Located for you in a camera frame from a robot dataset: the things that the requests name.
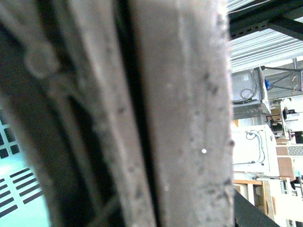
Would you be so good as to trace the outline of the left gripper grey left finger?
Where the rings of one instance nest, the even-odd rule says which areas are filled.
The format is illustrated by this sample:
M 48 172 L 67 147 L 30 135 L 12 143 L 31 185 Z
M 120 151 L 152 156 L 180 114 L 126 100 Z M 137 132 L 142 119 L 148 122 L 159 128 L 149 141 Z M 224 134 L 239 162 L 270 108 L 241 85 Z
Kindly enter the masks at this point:
M 0 104 L 53 227 L 154 227 L 124 0 L 3 0 Z

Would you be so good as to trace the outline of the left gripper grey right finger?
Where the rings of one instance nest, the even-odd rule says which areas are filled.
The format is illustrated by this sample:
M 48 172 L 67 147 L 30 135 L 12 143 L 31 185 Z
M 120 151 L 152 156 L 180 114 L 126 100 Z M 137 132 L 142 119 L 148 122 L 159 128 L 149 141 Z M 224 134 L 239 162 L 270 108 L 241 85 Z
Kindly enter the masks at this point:
M 224 0 L 129 2 L 163 227 L 234 226 Z

